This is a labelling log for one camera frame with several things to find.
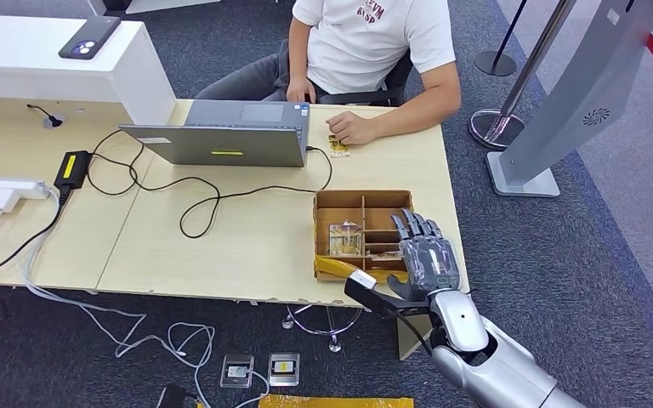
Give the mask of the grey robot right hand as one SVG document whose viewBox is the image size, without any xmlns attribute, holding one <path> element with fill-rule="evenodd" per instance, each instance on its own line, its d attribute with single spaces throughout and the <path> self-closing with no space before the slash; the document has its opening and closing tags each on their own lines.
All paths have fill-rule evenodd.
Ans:
<svg viewBox="0 0 653 408">
<path fill-rule="evenodd" d="M 407 208 L 401 209 L 400 216 L 390 217 L 399 235 L 399 251 L 407 271 L 405 282 L 395 275 L 387 278 L 392 292 L 406 301 L 418 302 L 433 292 L 456 291 L 460 285 L 456 255 L 438 224 Z"/>
</svg>

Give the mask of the person's right hand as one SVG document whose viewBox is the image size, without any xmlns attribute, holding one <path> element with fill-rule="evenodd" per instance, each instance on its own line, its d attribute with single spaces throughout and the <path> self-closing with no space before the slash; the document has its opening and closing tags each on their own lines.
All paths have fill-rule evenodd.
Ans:
<svg viewBox="0 0 653 408">
<path fill-rule="evenodd" d="M 291 76 L 286 96 L 289 102 L 310 104 L 317 102 L 315 87 L 306 76 Z"/>
</svg>

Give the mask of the person's left hand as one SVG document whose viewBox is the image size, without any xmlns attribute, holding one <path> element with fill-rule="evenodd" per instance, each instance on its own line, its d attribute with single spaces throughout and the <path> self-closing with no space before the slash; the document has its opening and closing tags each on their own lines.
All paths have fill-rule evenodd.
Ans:
<svg viewBox="0 0 653 408">
<path fill-rule="evenodd" d="M 382 137 L 375 119 L 344 111 L 326 119 L 329 131 L 343 145 L 364 145 Z"/>
</svg>

